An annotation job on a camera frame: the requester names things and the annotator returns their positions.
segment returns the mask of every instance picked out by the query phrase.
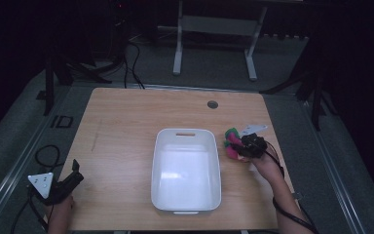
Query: person's hand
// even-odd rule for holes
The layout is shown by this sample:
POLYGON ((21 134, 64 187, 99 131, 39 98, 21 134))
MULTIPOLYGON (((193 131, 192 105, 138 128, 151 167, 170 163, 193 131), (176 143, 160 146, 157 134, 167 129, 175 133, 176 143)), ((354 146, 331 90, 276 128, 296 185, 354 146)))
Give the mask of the person's hand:
MULTIPOLYGON (((278 155, 270 144, 268 144, 266 151, 276 159, 279 159, 278 155)), ((283 180, 281 169, 266 153, 264 153, 261 158, 252 158, 251 163, 257 168, 259 174, 266 178, 269 183, 272 184, 275 181, 283 180)))
POLYGON ((48 233, 66 233, 72 217, 74 198, 69 195, 61 203, 45 207, 48 219, 48 233))

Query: gray carpet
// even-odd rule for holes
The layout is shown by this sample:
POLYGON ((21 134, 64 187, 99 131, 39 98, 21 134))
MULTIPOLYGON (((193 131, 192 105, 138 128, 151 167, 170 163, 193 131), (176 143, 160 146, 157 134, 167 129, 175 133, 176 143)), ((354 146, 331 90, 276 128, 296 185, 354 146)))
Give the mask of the gray carpet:
MULTIPOLYGON (((134 41, 141 51, 135 72, 147 88, 169 86, 257 93, 288 77, 306 43, 296 39, 261 39, 253 56, 259 79, 251 82, 247 79, 242 50, 218 50, 219 48, 215 47, 204 49, 211 45, 193 42, 186 43, 181 75, 173 76, 175 49, 168 41, 159 45, 134 41)), ((136 56, 135 47, 128 48, 128 56, 132 64, 136 56)), ((40 169, 33 160, 33 154, 44 145, 55 144, 60 149, 62 161, 68 153, 92 89, 100 86, 123 87, 124 69, 106 75, 105 78, 113 80, 113 84, 100 85, 77 77, 72 87, 56 86, 56 108, 52 115, 43 117, 45 103, 35 99, 38 92, 44 89, 44 77, 41 74, 30 82, 8 112, 0 124, 0 183, 19 156, 30 159, 27 160, 21 175, 13 178, 17 186, 12 195, 7 201, 3 200, 0 233, 10 232, 12 222, 26 200, 26 176, 37 174, 40 169), (56 115, 73 117, 71 128, 51 128, 56 115)), ((129 87, 137 88, 130 75, 128 80, 129 87)), ((320 116, 322 130, 318 134, 309 121, 309 107, 292 95, 296 89, 297 85, 274 96, 265 96, 265 99, 294 188, 302 194, 301 205, 320 233, 374 233, 374 185, 355 145, 340 119, 331 115, 325 107, 326 115, 320 116), (341 197, 334 189, 323 160, 321 139, 352 199, 362 225, 359 230, 352 229, 344 209, 341 208, 341 197)), ((51 150, 42 152, 42 157, 47 157, 50 161, 53 156, 54 152, 51 150)), ((26 209, 19 219, 16 233, 44 231, 30 209, 26 209)))

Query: metal stand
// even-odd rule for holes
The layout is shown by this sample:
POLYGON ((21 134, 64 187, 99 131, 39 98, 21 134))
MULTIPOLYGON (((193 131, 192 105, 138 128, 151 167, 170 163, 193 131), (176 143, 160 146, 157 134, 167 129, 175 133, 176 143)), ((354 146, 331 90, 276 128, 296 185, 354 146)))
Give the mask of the metal stand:
POLYGON ((105 80, 102 77, 99 77, 96 73, 90 71, 85 66, 73 60, 72 58, 57 53, 56 49, 52 48, 47 51, 47 57, 45 61, 45 116, 49 115, 55 103, 54 73, 56 74, 56 77, 59 80, 59 84, 61 85, 71 85, 73 82, 73 79, 69 74, 69 68, 67 67, 67 64, 69 66, 74 67, 75 70, 80 71, 85 76, 95 80, 97 83, 112 83, 109 80, 105 80))
POLYGON ((318 116, 320 114, 322 84, 328 71, 331 71, 333 67, 332 61, 324 58, 320 52, 321 44, 315 39, 311 39, 297 60, 289 79, 271 89, 259 92, 259 94, 272 95, 293 84, 302 82, 296 92, 296 97, 298 100, 307 100, 314 92, 312 123, 318 131, 320 131, 318 116))
POLYGON ((183 16, 183 1, 178 5, 178 27, 177 27, 177 47, 175 49, 174 67, 172 73, 179 75, 181 73, 181 62, 183 56, 182 32, 196 31, 217 34, 230 34, 251 36, 251 44, 244 51, 245 62, 247 64, 248 76, 251 81, 257 79, 254 68, 253 53, 260 35, 260 29, 266 16, 267 7, 262 8, 259 20, 244 19, 220 19, 206 18, 196 16, 183 16))

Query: black cable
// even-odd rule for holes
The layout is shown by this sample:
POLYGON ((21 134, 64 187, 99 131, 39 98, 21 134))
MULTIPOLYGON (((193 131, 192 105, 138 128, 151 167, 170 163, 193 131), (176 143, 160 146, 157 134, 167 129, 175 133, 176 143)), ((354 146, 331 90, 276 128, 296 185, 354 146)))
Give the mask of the black cable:
POLYGON ((127 88, 127 75, 129 73, 129 63, 127 62, 127 57, 124 56, 124 64, 126 65, 126 72, 124 73, 124 88, 127 88))
POLYGON ((279 204, 276 202, 275 198, 273 198, 273 206, 275 206, 276 210, 281 213, 282 215, 290 218, 292 221, 308 228, 309 230, 311 230, 313 233, 318 233, 318 231, 316 230, 316 228, 311 224, 311 223, 308 223, 304 220, 302 220, 301 218, 293 215, 293 214, 290 214, 288 212, 286 212, 284 209, 281 208, 281 206, 279 206, 279 204))
POLYGON ((28 205, 28 202, 29 202, 29 200, 26 200, 26 202, 22 205, 22 207, 20 208, 19 212, 17 213, 17 216, 15 217, 15 220, 12 223, 11 234, 15 233, 15 228, 17 226, 18 219, 19 219, 20 215, 22 214, 23 210, 25 210, 26 205, 28 205))
MULTIPOLYGON (((83 19, 82 9, 80 8, 80 4, 78 4, 78 0, 76 2, 77 2, 76 5, 78 6, 78 15, 80 16, 80 20, 81 20, 82 24, 85 24, 85 21, 83 19)), ((112 7, 111 7, 111 1, 108 1, 108 9, 109 9, 110 17, 112 17, 113 11, 112 11, 112 7)), ((113 36, 114 36, 113 35, 113 28, 111 26, 111 30, 110 30, 110 47, 108 49, 108 55, 106 56, 107 59, 111 55, 112 43, 113 43, 113 36)), ((122 63, 122 60, 120 59, 120 57, 115 57, 114 60, 112 60, 112 63, 110 63, 108 65, 105 65, 105 66, 102 66, 102 67, 98 67, 98 68, 94 68, 94 69, 89 69, 89 70, 92 71, 92 72, 94 72, 94 73, 96 73, 96 74, 101 74, 101 73, 104 73, 104 72, 107 72, 107 71, 110 71, 110 70, 114 69, 115 67, 117 67, 121 63, 122 63)))
MULTIPOLYGON (((62 166, 63 164, 60 164, 58 161, 59 161, 59 157, 60 157, 60 151, 59 151, 59 148, 56 146, 56 145, 53 145, 53 144, 49 144, 49 145, 45 145, 41 148, 39 148, 36 153, 35 153, 35 161, 37 164, 39 164, 40 166, 43 166, 43 167, 46 167, 46 168, 50 168, 50 172, 52 172, 56 167, 59 167, 59 166, 62 166), (56 160, 54 161, 53 164, 51 165, 48 165, 48 164, 45 164, 43 163, 40 159, 39 159, 39 153, 46 149, 46 148, 49 148, 49 147, 52 147, 56 150, 56 160)), ((15 233, 15 229, 16 229, 16 226, 17 226, 17 223, 18 223, 18 220, 19 220, 19 217, 21 216, 22 212, 25 210, 26 206, 29 205, 30 209, 33 211, 33 213, 36 215, 36 217, 38 218, 38 222, 42 225, 42 227, 48 231, 48 223, 42 218, 42 216, 39 214, 38 210, 36 209, 33 201, 32 201, 32 198, 35 196, 35 188, 31 187, 31 186, 28 186, 27 187, 28 189, 28 199, 26 200, 26 202, 22 205, 22 207, 20 208, 19 212, 17 213, 17 216, 15 217, 15 220, 12 224, 12 227, 11 227, 11 233, 14 234, 15 233)))
POLYGON ((39 214, 38 210, 36 209, 35 205, 33 204, 33 201, 32 201, 33 196, 34 196, 34 193, 30 192, 30 194, 28 196, 29 207, 35 213, 35 216, 38 218, 38 222, 42 225, 42 227, 45 229, 45 231, 48 232, 48 223, 42 218, 41 214, 39 214))
POLYGON ((134 78, 134 80, 138 83, 138 86, 140 86, 140 89, 145 89, 144 85, 142 84, 142 82, 139 80, 139 77, 135 74, 135 64, 136 62, 138 61, 138 58, 139 58, 139 54, 140 54, 140 50, 139 50, 139 47, 137 45, 135 45, 133 42, 129 42, 130 45, 134 46, 136 49, 137 49, 137 54, 136 54, 136 57, 135 57, 135 60, 134 60, 134 63, 132 64, 132 69, 131 69, 131 72, 132 72, 132 77, 134 78))
POLYGON ((299 202, 299 207, 300 207, 300 210, 302 210, 303 215, 308 219, 308 221, 311 223, 311 225, 312 225, 313 227, 315 227, 315 223, 312 221, 311 217, 310 217, 309 214, 306 212, 306 210, 303 208, 302 204, 300 204, 300 202, 299 202))
POLYGON ((59 161, 59 157, 60 157, 60 151, 59 151, 59 148, 56 146, 56 145, 53 145, 53 144, 49 144, 49 145, 46 145, 46 146, 43 146, 41 148, 39 148, 36 153, 35 153, 35 161, 37 164, 43 166, 43 167, 46 167, 46 168, 50 168, 50 173, 54 171, 54 169, 56 167, 59 167, 59 166, 62 166, 63 164, 59 164, 58 161, 59 161), (52 147, 56 150, 56 160, 54 161, 53 164, 51 165, 48 165, 48 164, 45 164, 43 163, 40 159, 39 159, 39 153, 46 149, 46 148, 49 148, 49 147, 52 147))
MULTIPOLYGON (((275 147, 273 147, 273 145, 272 145, 269 141, 267 141, 267 140, 265 140, 265 141, 266 141, 266 143, 268 143, 268 144, 272 147, 272 149, 273 149, 273 151, 275 152, 275 154, 278 155, 278 152, 276 152, 275 147)), ((277 159, 277 158, 274 157, 272 154, 270 154, 267 150, 264 150, 264 152, 265 152, 267 155, 269 155, 269 156, 273 159, 273 161, 275 161, 275 163, 278 165, 278 167, 279 167, 279 169, 280 169, 280 171, 281 171, 281 174, 282 174, 283 177, 284 177, 284 168, 281 166, 281 161, 279 161, 279 158, 277 159)))
POLYGON ((53 216, 54 207, 55 205, 51 207, 50 215, 48 216, 48 224, 50 224, 51 217, 53 216))

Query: cable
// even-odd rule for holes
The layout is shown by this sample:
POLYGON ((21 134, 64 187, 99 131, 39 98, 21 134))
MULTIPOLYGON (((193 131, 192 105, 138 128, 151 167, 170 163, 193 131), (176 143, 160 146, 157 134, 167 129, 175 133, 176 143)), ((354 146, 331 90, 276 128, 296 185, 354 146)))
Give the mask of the cable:
POLYGON ((303 212, 303 215, 308 219, 308 221, 311 223, 311 225, 313 227, 316 227, 315 226, 315 223, 312 221, 311 217, 309 216, 309 214, 306 212, 306 210, 303 208, 302 204, 299 202, 299 207, 300 207, 300 210, 302 210, 303 212))
MULTIPOLYGON (((275 152, 275 154, 278 155, 278 152, 276 152, 275 147, 273 147, 273 145, 272 145, 269 141, 266 141, 266 143, 268 143, 268 144, 272 147, 272 149, 273 149, 273 151, 275 152)), ((271 153, 269 153, 267 150, 264 150, 264 152, 265 152, 267 155, 269 155, 269 156, 273 159, 273 161, 278 165, 278 167, 279 167, 279 169, 280 169, 280 172, 281 172, 281 174, 282 174, 283 177, 284 177, 284 168, 281 166, 281 161, 279 161, 279 158, 277 159, 277 158, 274 157, 271 153)))
POLYGON ((281 206, 279 206, 279 204, 276 202, 275 198, 273 198, 273 206, 275 206, 276 210, 281 213, 282 215, 290 218, 292 221, 294 222, 297 222, 298 224, 308 228, 309 230, 311 230, 313 233, 318 233, 318 231, 316 230, 316 228, 311 224, 311 223, 308 223, 302 219, 300 219, 299 217, 293 215, 293 214, 290 214, 288 212, 286 212, 284 209, 281 208, 281 206))
POLYGON ((25 210, 26 205, 28 205, 28 202, 29 202, 29 200, 26 200, 26 202, 22 205, 22 207, 20 208, 19 212, 17 213, 17 216, 15 216, 15 220, 12 223, 12 227, 11 227, 11 234, 15 233, 15 228, 17 226, 18 219, 19 219, 20 215, 22 214, 23 210, 25 210))
POLYGON ((56 145, 53 145, 53 144, 49 144, 49 145, 46 145, 46 146, 43 146, 41 148, 38 149, 38 151, 36 151, 35 153, 35 161, 37 164, 43 166, 43 167, 46 167, 46 168, 50 168, 50 173, 54 171, 54 169, 56 167, 59 167, 59 166, 62 166, 63 164, 59 164, 58 161, 59 161, 59 157, 60 157, 60 151, 59 151, 59 148, 56 146, 56 145), (51 165, 48 165, 48 164, 45 164, 43 163, 40 159, 39 159, 39 153, 46 149, 46 148, 49 148, 49 147, 52 147, 56 150, 56 160, 53 164, 51 165))
POLYGON ((51 217, 53 216, 54 206, 51 207, 50 215, 48 215, 48 224, 50 223, 51 217))
MULTIPOLYGON (((59 167, 59 166, 62 166, 62 164, 60 164, 58 161, 59 161, 59 157, 60 157, 60 151, 59 151, 59 148, 56 146, 56 145, 53 145, 53 144, 49 144, 49 145, 45 145, 41 148, 39 148, 36 153, 35 153, 35 161, 38 165, 40 166, 43 166, 45 168, 50 168, 50 172, 52 172, 56 167, 59 167), (53 164, 51 165, 48 165, 48 164, 45 164, 43 163, 40 159, 39 159, 39 153, 42 152, 42 150, 46 149, 46 148, 49 148, 49 147, 52 147, 56 150, 56 159, 54 161, 53 164)), ((35 190, 33 187, 31 186, 27 186, 27 189, 28 189, 28 198, 26 200, 26 202, 22 205, 22 207, 20 208, 19 212, 17 213, 17 216, 15 217, 15 220, 12 224, 12 227, 11 227, 11 234, 14 234, 15 233, 15 229, 16 229, 16 226, 17 226, 17 223, 18 223, 18 220, 19 220, 19 217, 21 216, 21 214, 23 213, 23 211, 25 210, 26 206, 29 205, 30 209, 33 211, 33 213, 35 214, 35 216, 38 218, 38 222, 42 225, 42 227, 48 231, 48 223, 42 218, 42 216, 39 214, 38 210, 36 209, 34 203, 33 203, 33 200, 32 198, 35 196, 35 190)))
POLYGON ((124 88, 127 88, 127 76, 128 76, 128 73, 129 71, 132 73, 132 77, 133 79, 135 80, 135 82, 138 84, 138 87, 140 89, 144 89, 145 90, 145 87, 144 85, 142 84, 141 80, 139 79, 139 77, 135 74, 135 65, 136 65, 136 62, 138 61, 138 58, 139 58, 139 54, 140 54, 140 50, 139 50, 139 47, 137 45, 135 45, 133 42, 129 42, 130 45, 134 46, 136 49, 137 49, 137 54, 135 56, 135 59, 134 59, 134 62, 132 64, 132 68, 129 68, 129 62, 127 60, 127 57, 124 56, 124 65, 126 66, 126 71, 125 71, 125 74, 124 74, 124 88))

